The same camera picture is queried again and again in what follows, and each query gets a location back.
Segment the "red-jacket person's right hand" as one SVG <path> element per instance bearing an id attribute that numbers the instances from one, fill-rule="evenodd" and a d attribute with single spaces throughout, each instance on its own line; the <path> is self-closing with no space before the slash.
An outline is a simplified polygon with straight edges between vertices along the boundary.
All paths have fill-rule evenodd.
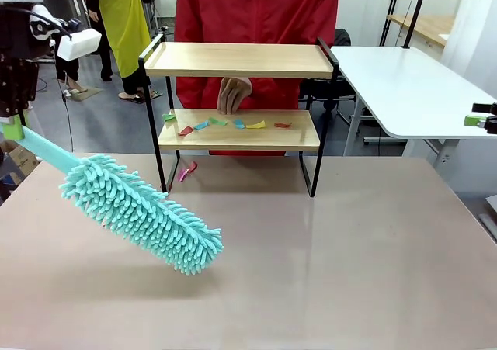
<path id="1" fill-rule="evenodd" d="M 248 78 L 222 78 L 217 97 L 218 112 L 224 115 L 236 113 L 242 101 L 251 94 L 252 83 Z"/>

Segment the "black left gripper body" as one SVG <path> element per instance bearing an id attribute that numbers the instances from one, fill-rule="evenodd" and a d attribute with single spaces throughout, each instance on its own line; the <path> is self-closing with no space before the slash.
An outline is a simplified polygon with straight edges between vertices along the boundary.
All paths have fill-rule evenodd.
<path id="1" fill-rule="evenodd" d="M 30 30 L 33 4 L 1 5 L 1 109 L 17 109 L 17 99 L 27 107 L 26 92 L 31 88 L 33 71 L 27 71 L 26 59 L 39 53 L 39 44 Z"/>

